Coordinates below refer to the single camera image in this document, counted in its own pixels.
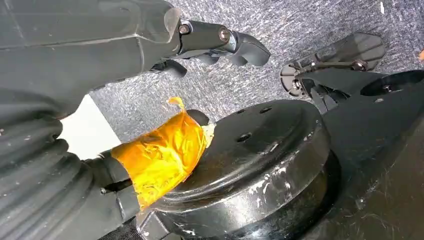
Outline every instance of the paint speck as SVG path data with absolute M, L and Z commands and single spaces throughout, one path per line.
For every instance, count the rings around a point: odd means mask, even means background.
M 190 231 L 190 230 L 182 230 L 183 232 L 185 232 L 185 233 L 188 233 L 188 234 L 190 234 L 190 235 L 192 235 L 192 236 L 196 236 L 196 233 L 195 233 L 195 231 L 193 230 L 193 231 Z
M 263 194 L 265 194 L 267 192 L 267 187 L 270 184 L 270 182 L 268 182 L 267 184 L 265 184 L 265 186 L 263 187 Z
M 381 14 L 385 14 L 385 11 L 384 11 L 384 4 L 383 4 L 383 2 L 382 2 L 382 1 L 380 2 L 380 12 L 381 12 Z

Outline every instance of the metal bolt head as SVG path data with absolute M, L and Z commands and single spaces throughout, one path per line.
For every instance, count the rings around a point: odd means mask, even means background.
M 190 33 L 190 27 L 187 24 L 183 24 L 179 26 L 178 30 L 179 30 L 179 33 L 182 35 Z
M 228 42 L 230 40 L 230 37 L 231 37 L 231 34 L 230 34 L 230 30 L 228 30 L 228 28 L 221 27 L 219 29 L 219 39 L 221 39 L 221 41 Z

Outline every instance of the black plastic part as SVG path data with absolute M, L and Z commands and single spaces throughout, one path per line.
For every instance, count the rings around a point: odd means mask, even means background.
M 194 119 L 200 126 L 206 126 L 209 123 L 209 117 L 203 112 L 196 109 L 187 110 L 188 115 Z
M 323 116 L 343 190 L 302 240 L 423 239 L 424 82 L 395 92 L 368 89 L 385 78 L 409 82 L 419 72 L 369 79 Z M 373 94 L 361 95 L 363 89 Z
M 260 41 L 245 33 L 233 32 L 233 34 L 238 49 L 230 59 L 235 65 L 242 66 L 246 62 L 261 67 L 268 62 L 271 53 Z
M 160 220 L 163 235 L 185 239 L 255 239 L 267 230 L 283 238 L 302 232 L 329 204 L 327 193 L 337 189 L 338 181 L 329 181 L 329 175 L 340 170 L 324 167 L 330 149 L 321 122 L 313 105 L 290 100 L 223 118 L 192 175 L 154 203 L 149 214 Z M 143 217 L 140 232 L 149 233 L 144 238 L 159 239 L 150 235 L 158 225 L 148 225 L 150 215 Z
M 210 56 L 208 54 L 202 54 L 197 56 L 197 59 L 199 59 L 200 61 L 204 62 L 207 65 L 213 65 L 213 64 L 216 64 L 220 58 L 216 56 Z
M 177 78 L 183 78 L 187 74 L 187 69 L 175 60 L 167 60 L 163 71 Z
M 381 96 L 396 93 L 413 88 L 415 84 L 423 80 L 423 70 L 400 72 L 371 82 L 361 89 L 360 94 L 364 96 Z
M 242 56 L 231 56 L 229 60 L 238 67 L 248 64 L 248 61 Z
M 303 72 L 310 74 L 325 68 L 371 71 L 379 64 L 385 54 L 386 48 L 381 37 L 354 33 L 310 55 L 290 61 L 281 68 L 280 81 L 284 89 L 292 96 L 298 97 L 301 93 L 310 96 L 310 89 L 292 89 L 291 82 L 302 78 L 301 75 L 296 77 L 295 75 Z M 349 81 L 336 77 L 330 77 L 329 80 L 336 81 L 337 84 L 341 85 L 357 83 L 355 80 Z M 339 89 L 327 84 L 324 85 L 334 90 Z
M 178 58 L 191 58 L 209 50 L 217 49 L 227 44 L 228 41 L 220 39 L 220 30 L 225 28 L 220 24 L 190 21 L 190 33 L 181 35 L 181 48 Z

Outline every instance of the white scuff mark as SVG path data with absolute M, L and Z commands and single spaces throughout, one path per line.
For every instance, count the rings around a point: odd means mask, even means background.
M 190 234 L 190 235 L 192 235 L 192 236 L 196 236 L 196 233 L 195 233 L 195 231 L 194 231 L 194 229 L 193 229 L 193 231 L 190 231 L 190 230 L 182 230 L 184 233 L 188 233 L 188 234 Z
M 381 12 L 381 14 L 385 14 L 385 11 L 384 11 L 384 4 L 383 4 L 383 2 L 382 2 L 382 1 L 380 1 L 380 12 Z
M 276 143 L 276 144 L 275 144 L 275 145 L 271 148 L 271 150 L 270 150 L 269 152 L 274 151 L 278 145 L 279 145 L 279 144 L 278 144 L 278 143 Z
M 278 169 L 277 174 L 281 174 L 283 172 L 285 173 L 286 171 L 287 171 L 287 168 L 284 166 L 284 167 Z
M 265 186 L 263 187 L 263 190 L 262 190 L 263 194 L 265 194 L 267 192 L 267 187 L 268 187 L 269 184 L 270 184 L 270 182 L 267 182 L 265 184 Z
M 256 199 L 256 204 L 257 204 L 257 207 L 259 208 L 259 206 L 261 205 L 261 200 L 259 198 Z
M 8 10 L 12 10 L 13 9 L 13 5 L 12 5 L 12 3 L 11 3 L 10 0 L 4 0 L 4 4 L 6 5 L 6 8 Z
M 261 188 L 262 185 L 265 183 L 265 180 L 260 180 L 259 182 L 257 182 L 256 184 L 254 184 L 253 186 L 251 186 L 249 188 L 249 193 L 253 194 L 254 192 L 258 192 L 258 188 Z

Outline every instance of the gray carpet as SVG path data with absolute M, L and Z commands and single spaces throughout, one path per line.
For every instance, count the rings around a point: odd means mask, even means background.
M 146 73 L 91 93 L 122 141 L 158 127 L 176 113 L 169 97 L 214 121 L 244 107 L 288 99 L 278 78 L 280 67 L 351 33 L 382 36 L 387 55 L 375 70 L 394 73 L 423 69 L 424 0 L 171 0 L 188 20 L 219 23 L 251 34 L 272 57 L 262 68 L 236 67 L 227 59 L 212 66 L 183 60 L 188 74 Z

